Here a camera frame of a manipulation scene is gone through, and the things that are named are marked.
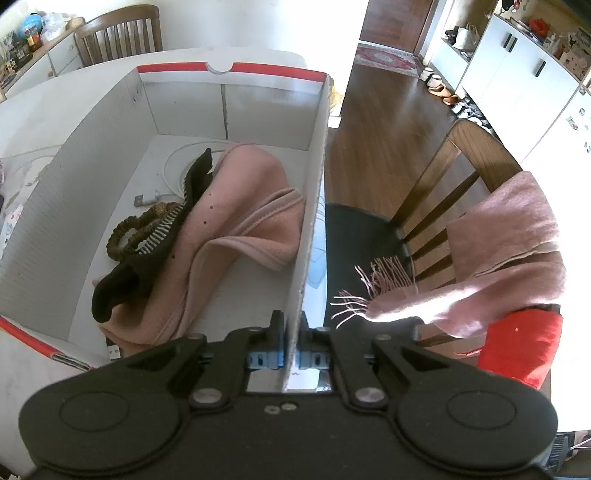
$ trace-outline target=red cloth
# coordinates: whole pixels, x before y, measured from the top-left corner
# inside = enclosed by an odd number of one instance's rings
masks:
[[[562,332],[562,316],[529,309],[492,323],[478,367],[538,390],[544,382]]]

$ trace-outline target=metal bolt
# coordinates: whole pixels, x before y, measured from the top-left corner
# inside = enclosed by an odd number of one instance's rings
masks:
[[[377,403],[385,399],[386,395],[379,388],[364,387],[355,392],[355,398],[363,403]]]
[[[281,413],[281,409],[276,405],[267,405],[265,407],[265,413],[268,413],[269,415],[277,415]]]
[[[193,392],[193,400],[197,403],[215,403],[222,399],[222,392],[217,388],[200,388]]]
[[[291,401],[286,401],[285,403],[281,404],[281,409],[285,411],[294,411],[297,410],[297,404]]]

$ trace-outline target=black seat cushion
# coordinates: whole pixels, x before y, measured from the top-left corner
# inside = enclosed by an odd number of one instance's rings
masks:
[[[326,203],[326,262],[328,295],[324,325],[335,328],[348,317],[344,313],[331,317],[343,310],[342,306],[330,305],[334,296],[346,290],[351,295],[369,299],[367,289],[355,271],[360,266],[364,272],[371,272],[370,263],[376,258],[398,257],[409,278],[413,277],[410,253],[400,228],[388,226],[389,219],[359,208]],[[422,323],[415,318],[397,320],[389,324],[374,323],[355,316],[340,328],[351,331],[362,343],[377,333],[415,336],[415,326]]]

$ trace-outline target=brown hair tie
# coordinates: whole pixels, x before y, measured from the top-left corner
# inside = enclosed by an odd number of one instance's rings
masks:
[[[107,255],[109,255],[109,258],[112,258],[117,262],[122,262],[130,255],[138,253],[138,245],[156,230],[164,217],[176,206],[178,206],[178,203],[176,202],[160,202],[142,213],[139,218],[135,215],[131,215],[122,222],[119,222],[107,241]],[[124,247],[120,247],[119,243],[121,242],[121,239],[132,228],[137,231],[129,237],[127,244]]]

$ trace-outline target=patterned rug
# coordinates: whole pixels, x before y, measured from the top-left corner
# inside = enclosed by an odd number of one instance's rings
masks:
[[[396,48],[359,43],[355,63],[418,78],[418,59]]]

